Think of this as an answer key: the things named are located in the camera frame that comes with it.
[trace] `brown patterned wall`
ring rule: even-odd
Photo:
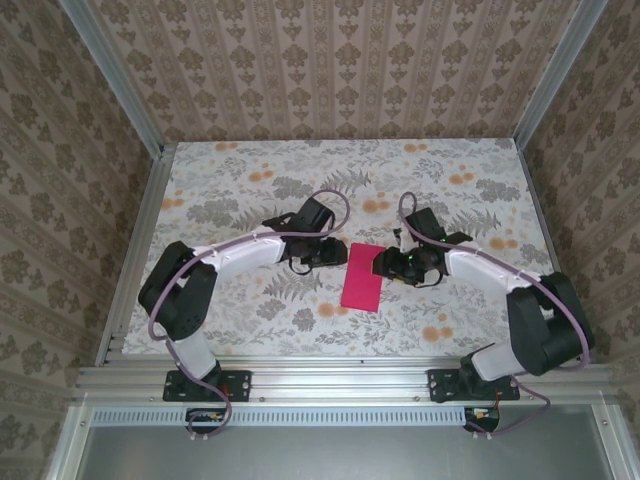
[[[89,3],[166,142],[507,137],[577,5]]]
[[[525,156],[597,354],[640,430],[640,1],[609,1]]]
[[[55,1],[0,2],[0,477],[38,478],[150,164]]]

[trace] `table surface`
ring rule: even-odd
[[[208,245],[297,211],[315,190],[347,195],[352,216],[339,233],[395,246],[398,197],[413,191],[447,233],[463,231],[520,268],[548,273],[549,254],[518,153],[510,139],[310,140],[182,143],[149,250],[143,280],[164,248]],[[338,198],[319,199],[341,218]],[[384,280],[377,313],[340,307],[346,265],[297,276],[285,264],[217,285],[205,321],[225,355],[465,355],[508,334],[504,300],[445,277],[415,289]],[[123,352],[165,353],[136,305]]]

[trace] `red card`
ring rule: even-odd
[[[382,277],[371,273],[373,259],[384,247],[364,243],[352,243],[347,276],[342,290],[343,307],[377,312],[380,304]]]

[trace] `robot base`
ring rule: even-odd
[[[482,388],[477,388],[473,392],[464,388],[460,369],[428,370],[427,379],[431,401],[437,403],[465,400],[491,402],[496,400],[497,395],[500,396],[500,401],[520,399],[518,387],[511,386],[511,377],[486,382]]]
[[[251,393],[251,372],[249,370],[222,370],[216,385],[232,402],[248,402]],[[196,385],[180,370],[167,373],[162,399],[165,402],[221,402],[211,390]]]

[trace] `purple cable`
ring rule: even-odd
[[[412,192],[405,192],[402,194],[402,196],[400,197],[400,200],[398,201],[398,213],[400,215],[400,219],[402,220],[402,223],[404,224],[404,226],[407,227],[409,232],[411,232],[411,234],[413,234],[415,237],[419,238],[423,242],[429,243],[431,245],[435,245],[437,247],[442,247],[442,248],[448,248],[450,250],[460,250],[463,252],[472,253],[486,260],[489,260],[491,263],[494,263],[495,265],[502,267],[507,272],[513,275],[516,275],[526,280],[527,282],[531,283],[531,285],[533,285],[538,290],[540,290],[567,317],[567,319],[569,320],[569,323],[571,323],[571,326],[574,328],[574,330],[576,331],[576,334],[578,335],[578,338],[580,339],[580,346],[582,347],[582,358],[580,359],[580,363],[578,365],[571,366],[571,367],[558,367],[558,370],[578,370],[589,365],[590,354],[589,354],[589,342],[587,341],[587,337],[585,336],[584,332],[582,331],[582,328],[580,327],[580,324],[578,323],[576,318],[573,316],[571,311],[566,307],[564,303],[560,301],[558,297],[556,297],[553,294],[553,292],[551,292],[547,287],[542,285],[542,283],[540,283],[538,280],[533,278],[531,275],[528,275],[527,273],[509,265],[508,263],[503,262],[499,258],[496,258],[492,255],[489,255],[488,253],[483,252],[481,249],[465,247],[464,245],[451,245],[445,242],[432,240],[420,234],[411,225],[409,225],[409,222],[407,221],[407,219],[404,216],[404,213],[402,212],[402,204],[404,203],[404,199],[407,197],[411,197],[413,199],[414,212],[416,209],[416,205],[418,203],[418,199]]]
[[[224,429],[224,427],[229,423],[229,420],[231,420],[231,402],[229,401],[227,396],[224,393],[222,393],[219,389],[217,389],[213,385],[209,385],[208,383],[205,383],[205,382],[201,381],[200,379],[196,378],[193,374],[191,374],[191,372],[189,372],[189,370],[184,365],[182,365],[182,363],[180,362],[180,359],[178,358],[178,355],[176,354],[176,352],[173,349],[173,347],[171,346],[171,342],[169,342],[168,337],[166,335],[156,335],[156,333],[153,331],[153,326],[155,325],[156,318],[158,316],[158,312],[160,311],[160,307],[162,307],[162,304],[167,299],[167,296],[169,295],[169,292],[171,292],[171,289],[178,283],[178,280],[182,277],[182,275],[184,275],[185,272],[187,272],[194,264],[198,263],[200,260],[202,260],[205,257],[208,257],[210,255],[217,255],[220,252],[223,252],[224,250],[226,250],[228,248],[235,247],[236,245],[240,245],[242,243],[255,242],[256,240],[258,240],[260,238],[274,238],[274,237],[276,237],[276,238],[277,237],[322,238],[322,237],[326,237],[327,235],[331,235],[332,233],[335,233],[338,230],[340,230],[347,223],[347,221],[349,220],[349,216],[351,214],[351,205],[349,204],[349,199],[343,193],[341,193],[341,192],[339,192],[337,190],[333,190],[331,188],[320,189],[320,190],[314,192],[311,195],[311,198],[316,197],[317,195],[319,195],[321,193],[333,193],[334,195],[339,196],[344,201],[344,203],[345,203],[344,219],[342,220],[342,222],[340,222],[340,224],[338,224],[338,226],[336,226],[336,227],[334,227],[334,228],[332,228],[330,230],[327,230],[325,232],[317,232],[317,233],[314,233],[314,232],[259,232],[259,233],[252,233],[252,234],[246,235],[244,237],[240,237],[240,238],[236,238],[235,240],[231,240],[231,241],[221,245],[219,248],[213,247],[211,250],[206,250],[206,251],[200,253],[199,255],[196,255],[195,257],[193,257],[191,260],[189,260],[187,263],[185,263],[176,272],[176,274],[171,278],[171,280],[169,280],[167,285],[164,287],[164,290],[162,290],[162,293],[158,297],[158,300],[156,301],[156,304],[153,306],[153,309],[151,310],[151,315],[149,315],[149,323],[147,324],[147,330],[149,332],[149,336],[151,337],[151,339],[157,340],[157,341],[165,340],[165,345],[167,346],[167,349],[169,350],[169,353],[173,357],[174,361],[176,362],[176,365],[182,371],[182,373],[184,373],[184,375],[189,380],[191,380],[192,382],[194,382],[194,383],[196,383],[196,384],[198,384],[198,385],[200,385],[202,387],[205,387],[205,388],[211,390],[212,392],[214,392],[216,395],[218,395],[220,398],[222,398],[222,400],[224,401],[224,403],[226,405],[227,413],[226,413],[222,423],[218,426],[218,428],[216,430],[214,430],[214,432],[212,433],[211,436],[217,435],[218,433],[220,433]],[[198,415],[199,414],[196,414],[196,415],[192,416],[189,419],[189,424],[188,424],[187,428],[189,429],[189,433],[191,433],[192,435],[196,435],[196,433],[193,431],[192,423],[193,423],[193,419],[195,417],[197,417]]]
[[[489,435],[491,435],[492,437],[497,437],[499,435],[504,435],[505,433],[513,432],[516,428],[521,427],[522,425],[524,425],[526,423],[529,423],[531,420],[533,420],[534,418],[539,417],[540,415],[545,413],[547,410],[549,410],[549,408],[551,408],[551,400],[549,400],[549,397],[546,397],[546,396],[542,395],[541,393],[535,392],[535,391],[531,390],[530,388],[525,387],[524,385],[522,385],[522,383],[520,383],[520,381],[516,377],[512,377],[512,378],[513,378],[513,381],[516,383],[516,386],[518,388],[520,388],[520,390],[524,390],[529,395],[533,395],[534,397],[538,397],[540,400],[543,400],[544,401],[544,405],[540,409],[538,409],[535,412],[533,412],[528,417],[525,417],[522,420],[519,420],[516,423],[514,423],[512,425],[509,425],[506,428],[503,428],[502,430],[498,430],[497,432],[487,432],[481,426],[479,426],[479,425],[477,425],[477,424],[475,424],[473,422],[467,421],[467,424],[471,425],[473,428],[478,430],[478,433],[481,433],[481,434],[483,434],[484,436],[487,436],[487,437]]]

